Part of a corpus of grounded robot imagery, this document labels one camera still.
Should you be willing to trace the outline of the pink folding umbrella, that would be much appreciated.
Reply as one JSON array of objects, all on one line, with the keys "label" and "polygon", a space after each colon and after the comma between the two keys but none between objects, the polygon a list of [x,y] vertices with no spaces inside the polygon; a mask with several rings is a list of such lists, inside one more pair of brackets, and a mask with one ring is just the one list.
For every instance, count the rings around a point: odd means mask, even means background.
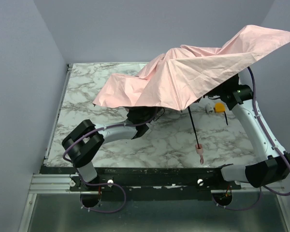
[{"label": "pink folding umbrella", "polygon": [[289,31],[248,25],[222,47],[172,48],[135,76],[111,74],[93,103],[180,111],[206,95],[234,101],[240,88],[239,72],[288,43]]}]

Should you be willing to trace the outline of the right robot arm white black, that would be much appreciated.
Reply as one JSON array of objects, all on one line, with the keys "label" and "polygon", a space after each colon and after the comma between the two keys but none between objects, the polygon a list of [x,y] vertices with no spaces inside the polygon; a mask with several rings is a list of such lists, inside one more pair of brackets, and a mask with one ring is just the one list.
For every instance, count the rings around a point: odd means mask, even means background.
[{"label": "right robot arm white black", "polygon": [[290,153],[279,143],[261,115],[253,90],[239,83],[236,74],[207,93],[219,96],[244,128],[257,157],[251,165],[225,165],[221,174],[225,181],[238,181],[263,187],[285,179],[290,174]]}]

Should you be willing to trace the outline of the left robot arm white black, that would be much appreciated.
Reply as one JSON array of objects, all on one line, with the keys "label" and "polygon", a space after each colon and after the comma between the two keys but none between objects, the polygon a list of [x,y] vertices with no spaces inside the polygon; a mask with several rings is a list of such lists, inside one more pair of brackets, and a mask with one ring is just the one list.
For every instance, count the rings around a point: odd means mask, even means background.
[{"label": "left robot arm white black", "polygon": [[127,118],[115,124],[94,124],[89,119],[83,120],[61,142],[65,149],[63,159],[73,165],[84,182],[93,181],[98,174],[92,160],[100,147],[142,137],[160,110],[161,107],[130,107]]}]

